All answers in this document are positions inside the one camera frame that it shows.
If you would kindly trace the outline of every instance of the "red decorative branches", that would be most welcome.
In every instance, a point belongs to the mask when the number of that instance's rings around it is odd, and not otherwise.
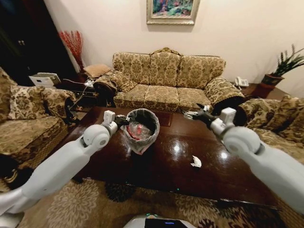
[[[59,32],[59,35],[74,56],[77,64],[79,65],[80,72],[83,72],[84,64],[81,59],[83,39],[81,33],[79,31],[61,31]]]

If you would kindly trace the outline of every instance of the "white robotic arm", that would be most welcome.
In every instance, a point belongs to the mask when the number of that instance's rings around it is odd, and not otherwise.
[[[101,125],[88,127],[77,140],[68,142],[52,154],[34,170],[23,186],[0,194],[0,228],[16,227],[23,217],[19,213],[61,189],[124,124],[128,124],[126,119],[116,118],[114,112],[106,111]]]
[[[304,166],[287,153],[262,142],[254,131],[233,124],[236,110],[226,108],[219,118],[201,109],[187,112],[190,119],[206,123],[226,149],[245,161],[268,188],[290,207],[304,214]]]

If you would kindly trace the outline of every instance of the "plastic bag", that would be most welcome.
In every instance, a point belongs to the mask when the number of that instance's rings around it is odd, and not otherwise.
[[[136,140],[144,140],[153,135],[149,128],[137,121],[130,122],[127,126],[127,131],[130,136]]]
[[[122,130],[126,136],[126,141],[132,151],[142,155],[149,146],[155,142],[159,132],[160,123],[156,115],[148,109],[135,109],[128,113],[129,127],[123,126]],[[141,135],[136,132],[141,125]]]

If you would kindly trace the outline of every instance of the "picture frame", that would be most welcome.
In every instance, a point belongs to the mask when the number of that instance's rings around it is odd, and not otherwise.
[[[147,24],[194,25],[200,0],[147,0]]]

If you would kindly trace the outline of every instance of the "wall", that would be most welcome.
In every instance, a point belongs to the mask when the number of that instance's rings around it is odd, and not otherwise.
[[[146,25],[146,0],[45,0],[58,30],[84,36],[87,65],[112,65],[118,51],[150,53],[170,47],[183,54],[218,55],[229,81],[258,83],[276,56],[294,43],[304,47],[304,1],[201,0],[194,27]],[[304,97],[304,66],[278,87]]]

